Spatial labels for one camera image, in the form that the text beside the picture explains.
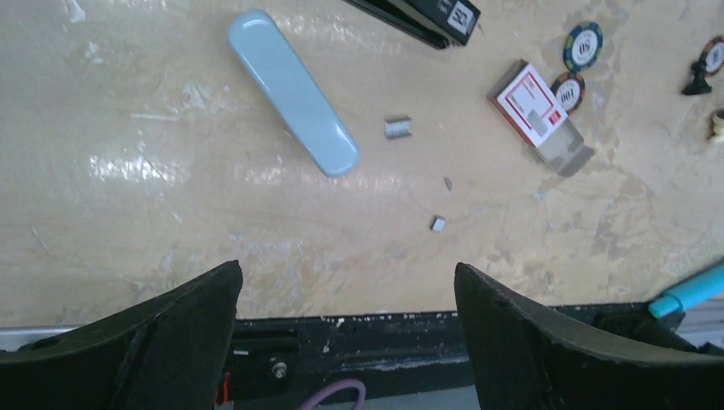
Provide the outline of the black stapler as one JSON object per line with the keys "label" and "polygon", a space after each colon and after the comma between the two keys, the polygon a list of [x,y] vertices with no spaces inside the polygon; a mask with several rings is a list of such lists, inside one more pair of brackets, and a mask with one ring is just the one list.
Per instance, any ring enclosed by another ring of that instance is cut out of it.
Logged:
{"label": "black stapler", "polygon": [[470,40],[481,10],[469,0],[345,0],[436,50]]}

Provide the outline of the light blue stapler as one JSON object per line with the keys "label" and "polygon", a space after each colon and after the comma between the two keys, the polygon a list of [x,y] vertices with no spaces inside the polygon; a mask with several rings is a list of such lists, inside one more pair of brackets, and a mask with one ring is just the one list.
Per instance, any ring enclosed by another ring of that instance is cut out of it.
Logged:
{"label": "light blue stapler", "polygon": [[276,22],[263,10],[239,15],[231,48],[291,133],[329,178],[349,173],[359,148]]}

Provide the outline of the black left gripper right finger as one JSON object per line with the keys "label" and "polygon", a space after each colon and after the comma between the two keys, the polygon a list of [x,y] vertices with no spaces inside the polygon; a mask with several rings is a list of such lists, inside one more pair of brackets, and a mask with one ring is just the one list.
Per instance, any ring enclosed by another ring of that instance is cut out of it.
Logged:
{"label": "black left gripper right finger", "polygon": [[458,263],[454,293],[483,409],[720,409],[723,352],[675,334],[681,315],[582,322]]}

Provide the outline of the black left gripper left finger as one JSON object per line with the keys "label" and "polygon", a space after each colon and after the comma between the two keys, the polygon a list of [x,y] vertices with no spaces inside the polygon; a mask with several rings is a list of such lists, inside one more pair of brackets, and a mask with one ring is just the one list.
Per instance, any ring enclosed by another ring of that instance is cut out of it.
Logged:
{"label": "black left gripper left finger", "polygon": [[4,409],[209,409],[242,269],[227,261],[88,325],[1,355]]}

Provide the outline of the small staple strip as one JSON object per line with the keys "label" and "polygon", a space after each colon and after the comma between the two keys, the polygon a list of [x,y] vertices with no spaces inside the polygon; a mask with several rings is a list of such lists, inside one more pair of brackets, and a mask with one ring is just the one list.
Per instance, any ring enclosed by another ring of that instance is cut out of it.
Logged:
{"label": "small staple strip", "polygon": [[431,224],[430,230],[433,232],[442,232],[447,225],[447,220],[440,215],[435,215]]}
{"label": "small staple strip", "polygon": [[407,138],[412,135],[412,119],[408,116],[387,118],[384,121],[386,139]]}

